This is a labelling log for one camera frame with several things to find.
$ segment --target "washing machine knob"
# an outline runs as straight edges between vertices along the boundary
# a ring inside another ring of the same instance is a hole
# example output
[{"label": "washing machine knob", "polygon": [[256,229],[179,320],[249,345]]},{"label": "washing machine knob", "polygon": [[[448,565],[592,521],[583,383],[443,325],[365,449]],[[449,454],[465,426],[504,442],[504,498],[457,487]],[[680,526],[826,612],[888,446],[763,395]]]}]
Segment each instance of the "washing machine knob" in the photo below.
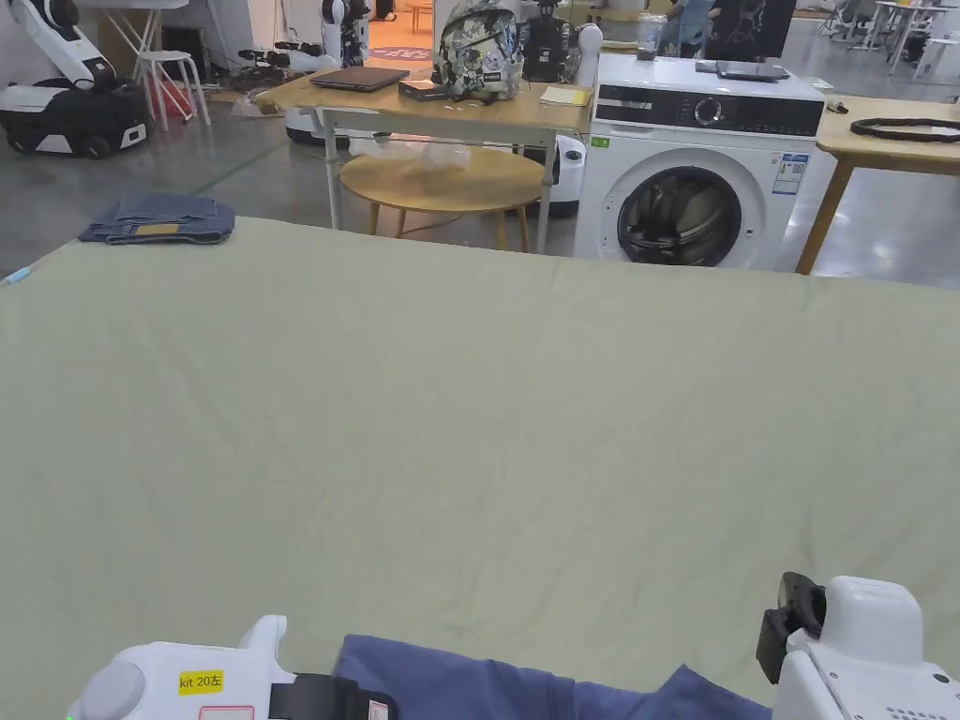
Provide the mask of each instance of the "washing machine knob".
[{"label": "washing machine knob", "polygon": [[693,108],[694,119],[703,126],[713,125],[720,119],[722,108],[714,98],[704,98]]}]

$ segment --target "washing machine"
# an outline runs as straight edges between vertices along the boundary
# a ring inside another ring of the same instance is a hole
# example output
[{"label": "washing machine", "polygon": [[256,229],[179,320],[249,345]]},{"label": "washing machine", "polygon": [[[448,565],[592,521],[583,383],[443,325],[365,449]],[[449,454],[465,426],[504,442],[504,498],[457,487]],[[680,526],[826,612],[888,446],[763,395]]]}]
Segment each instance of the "washing machine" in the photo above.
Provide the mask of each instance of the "washing machine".
[{"label": "washing machine", "polygon": [[594,89],[574,256],[773,269],[824,96],[612,54]]}]

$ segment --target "white desk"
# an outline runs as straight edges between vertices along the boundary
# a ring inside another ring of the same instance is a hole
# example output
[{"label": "white desk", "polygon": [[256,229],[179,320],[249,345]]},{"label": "white desk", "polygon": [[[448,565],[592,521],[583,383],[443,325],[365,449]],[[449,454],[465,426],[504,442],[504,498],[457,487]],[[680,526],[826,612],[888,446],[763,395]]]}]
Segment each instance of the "white desk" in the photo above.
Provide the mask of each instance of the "white desk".
[{"label": "white desk", "polygon": [[878,35],[877,28],[880,22],[880,13],[884,12],[888,14],[890,18],[893,18],[896,11],[903,11],[903,20],[901,22],[902,27],[898,31],[900,36],[897,39],[894,54],[892,56],[893,61],[890,64],[889,74],[893,75],[897,70],[897,65],[900,62],[900,55],[903,53],[903,46],[906,44],[906,39],[910,35],[910,30],[913,28],[913,23],[917,18],[917,14],[919,12],[949,12],[956,9],[957,6],[955,5],[901,5],[899,3],[890,2],[889,0],[880,0],[880,2],[876,3],[876,9],[874,10],[874,28],[871,30],[869,47],[871,50],[874,49],[874,41]]},{"label": "white desk", "polygon": [[0,307],[5,720],[265,612],[298,672],[367,633],[769,702],[785,569],[906,584],[960,672],[955,290],[240,217]]},{"label": "white desk", "polygon": [[[92,10],[103,11],[110,24],[116,28],[117,33],[124,39],[124,42],[136,54],[136,63],[133,66],[133,79],[137,80],[140,73],[140,54],[145,50],[153,49],[156,33],[162,24],[162,13],[165,10],[178,10],[184,8],[189,0],[77,0],[77,4],[82,8],[91,8]],[[213,19],[213,26],[217,31],[217,39],[220,40],[221,47],[226,52],[227,43],[224,40],[224,29],[220,24],[220,14],[217,13],[217,6],[213,0],[207,0],[207,7],[210,10],[210,17]],[[122,12],[124,10],[145,10],[148,11],[147,23],[143,28],[143,35],[138,33],[131,25],[130,20]]]}]

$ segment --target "round wooden table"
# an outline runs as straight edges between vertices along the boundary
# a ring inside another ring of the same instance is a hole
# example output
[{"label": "round wooden table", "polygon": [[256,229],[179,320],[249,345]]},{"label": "round wooden table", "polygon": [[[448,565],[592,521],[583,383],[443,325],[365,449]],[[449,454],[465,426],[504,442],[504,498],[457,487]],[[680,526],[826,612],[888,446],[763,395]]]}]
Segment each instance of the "round wooden table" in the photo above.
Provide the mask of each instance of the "round wooden table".
[{"label": "round wooden table", "polygon": [[400,211],[396,237],[403,233],[407,210],[430,213],[496,214],[498,250],[507,249],[504,212],[516,209],[520,248],[529,251],[525,206],[540,199],[543,166],[534,160],[490,148],[470,148],[465,168],[428,168],[420,160],[360,156],[340,171],[344,187],[371,202],[368,233],[376,235],[380,206]]}]

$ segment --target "black monitor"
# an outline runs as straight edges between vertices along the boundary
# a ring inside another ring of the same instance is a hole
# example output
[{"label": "black monitor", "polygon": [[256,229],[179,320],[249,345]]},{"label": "black monitor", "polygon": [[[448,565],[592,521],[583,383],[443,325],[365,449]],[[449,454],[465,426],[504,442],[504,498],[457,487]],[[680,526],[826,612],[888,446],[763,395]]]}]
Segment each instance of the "black monitor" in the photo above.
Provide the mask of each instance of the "black monitor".
[{"label": "black monitor", "polygon": [[779,58],[797,0],[716,0],[709,60]]}]

